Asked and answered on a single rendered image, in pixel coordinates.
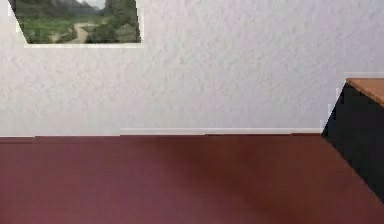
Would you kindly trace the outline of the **black cabinet with wooden top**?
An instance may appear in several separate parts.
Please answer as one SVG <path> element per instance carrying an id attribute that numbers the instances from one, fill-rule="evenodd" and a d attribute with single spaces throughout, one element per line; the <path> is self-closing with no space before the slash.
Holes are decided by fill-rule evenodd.
<path id="1" fill-rule="evenodd" d="M 347 78 L 321 136 L 384 204 L 384 78 Z"/>

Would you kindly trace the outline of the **framed green landscape picture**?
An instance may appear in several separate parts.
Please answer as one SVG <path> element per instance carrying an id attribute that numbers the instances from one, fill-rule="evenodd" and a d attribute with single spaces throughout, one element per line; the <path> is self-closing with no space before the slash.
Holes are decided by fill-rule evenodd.
<path id="1" fill-rule="evenodd" d="M 138 44 L 136 0 L 8 0 L 28 44 Z"/>

